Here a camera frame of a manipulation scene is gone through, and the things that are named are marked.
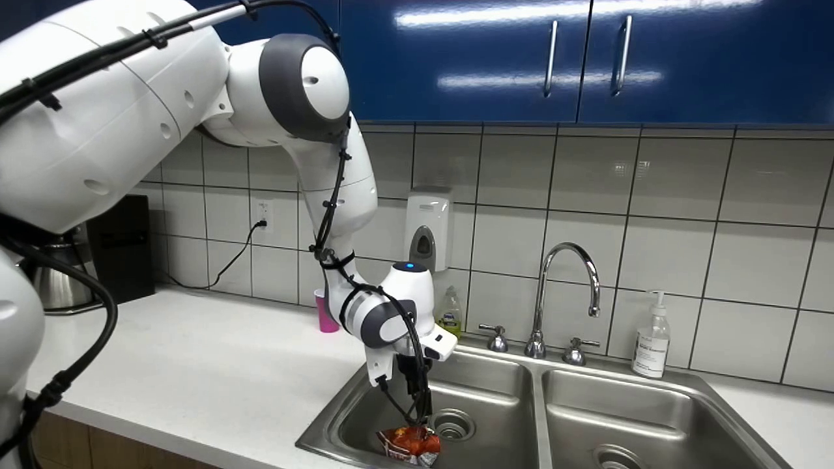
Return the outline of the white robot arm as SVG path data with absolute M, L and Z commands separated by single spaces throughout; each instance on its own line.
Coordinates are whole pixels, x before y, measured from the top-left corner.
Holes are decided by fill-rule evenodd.
M 45 236 L 110 211 L 199 128 L 229 145 L 289 153 L 316 224 L 329 316 L 362 342 L 370 383 L 410 374 L 410 424 L 428 426 L 428 364 L 457 339 L 432 323 L 428 271 L 398 262 L 370 284 L 355 269 L 355 233 L 379 209 L 379 189 L 336 33 L 246 43 L 217 33 L 222 21 L 295 3 L 82 0 L 4 41 L 4 469 L 31 465 L 37 418 L 96 360 L 83 351 L 40 394 L 27 391 L 45 301 L 23 269 L 48 265 Z

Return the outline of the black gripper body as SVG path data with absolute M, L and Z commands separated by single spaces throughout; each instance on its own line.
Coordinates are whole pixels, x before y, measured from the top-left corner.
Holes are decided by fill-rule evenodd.
M 428 385 L 431 364 L 418 357 L 398 357 L 397 368 L 406 377 L 406 394 L 411 395 L 418 413 L 431 417 L 432 413 L 432 395 Z

